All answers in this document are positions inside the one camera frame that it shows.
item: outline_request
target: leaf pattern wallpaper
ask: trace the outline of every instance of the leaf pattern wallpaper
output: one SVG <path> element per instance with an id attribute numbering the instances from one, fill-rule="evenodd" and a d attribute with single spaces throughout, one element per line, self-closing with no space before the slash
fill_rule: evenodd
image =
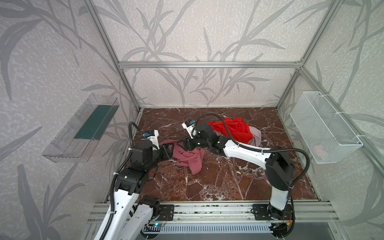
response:
<path id="1" fill-rule="evenodd" d="M 137 113 L 82 1 L 1 0 L 0 16 L 0 239 L 78 239 Z M 43 157 L 90 93 L 120 107 L 89 161 Z"/>
<path id="2" fill-rule="evenodd" d="M 382 69 L 384 1 L 344 1 L 305 67 L 384 152 Z M 290 112 L 303 91 L 315 91 L 299 77 L 280 117 L 296 147 L 306 148 Z M 361 150 L 336 164 L 312 161 L 309 177 L 322 200 L 329 200 L 351 240 L 384 234 L 384 178 Z"/>
<path id="3" fill-rule="evenodd" d="M 331 1 L 94 2 L 120 61 L 297 61 Z M 275 106 L 294 69 L 124 71 L 141 105 L 190 107 Z"/>

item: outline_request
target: vent grille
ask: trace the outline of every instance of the vent grille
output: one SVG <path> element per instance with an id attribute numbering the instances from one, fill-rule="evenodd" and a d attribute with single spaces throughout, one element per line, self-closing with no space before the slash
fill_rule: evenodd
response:
<path id="1" fill-rule="evenodd" d="M 270 223 L 167 223 L 164 227 L 143 229 L 150 233 L 271 233 Z"/>

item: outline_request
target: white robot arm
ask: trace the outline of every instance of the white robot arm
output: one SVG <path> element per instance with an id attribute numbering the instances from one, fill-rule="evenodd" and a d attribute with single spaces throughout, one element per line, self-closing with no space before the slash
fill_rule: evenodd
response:
<path id="1" fill-rule="evenodd" d="M 293 162 L 285 152 L 279 149 L 236 144 L 229 137 L 217 136 L 208 124 L 200 124 L 196 127 L 193 121 L 186 121 L 182 126 L 187 130 L 189 137 L 180 140 L 177 144 L 184 150 L 191 151 L 195 147 L 205 147 L 212 153 L 236 157 L 265 169 L 268 181 L 272 185 L 268 212 L 272 218 L 281 219 L 286 209 L 287 200 L 291 195 L 295 170 Z M 150 169 L 157 166 L 159 162 L 169 160 L 172 157 L 173 147 L 169 149 L 172 144 L 159 146 L 158 135 L 157 130 L 149 130 L 144 134 L 146 138 L 132 147 L 129 155 L 132 156 L 131 166 L 118 173 L 114 184 L 115 211 L 110 212 L 111 207 L 109 208 L 94 238 L 95 240 L 133 240 L 150 220 L 159 216 L 158 199 L 145 196 L 137 205 L 137 209 L 128 224 L 124 226 L 126 219 L 129 218 L 131 207 L 138 199 L 143 185 L 148 181 Z"/>

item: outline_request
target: brown marble surface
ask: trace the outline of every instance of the brown marble surface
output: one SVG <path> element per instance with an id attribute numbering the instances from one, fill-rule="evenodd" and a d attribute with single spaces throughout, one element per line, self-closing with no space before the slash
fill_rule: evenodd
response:
<path id="1" fill-rule="evenodd" d="M 181 124 L 187 119 L 196 120 L 205 113 L 244 119 L 245 123 L 262 132 L 263 147 L 292 147 L 275 108 L 144 109 L 139 128 L 143 131 L 159 130 L 159 142 L 182 139 L 188 133 Z M 207 116 L 201 121 L 217 119 Z M 290 155 L 296 163 L 297 176 L 303 168 L 296 155 Z M 261 167 L 236 158 L 227 160 L 206 151 L 202 169 L 195 175 L 188 167 L 177 166 L 175 160 L 161 162 L 155 178 L 146 183 L 141 195 L 152 195 L 160 201 L 268 200 L 271 197 L 271 185 Z M 296 184 L 293 198 L 316 199 L 307 177 Z"/>

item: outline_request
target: mesh basket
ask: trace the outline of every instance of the mesh basket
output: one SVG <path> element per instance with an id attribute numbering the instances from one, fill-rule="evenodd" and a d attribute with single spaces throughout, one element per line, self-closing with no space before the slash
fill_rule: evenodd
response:
<path id="1" fill-rule="evenodd" d="M 303 92 L 291 117 L 319 164 L 338 162 L 362 146 L 356 133 L 320 92 Z"/>

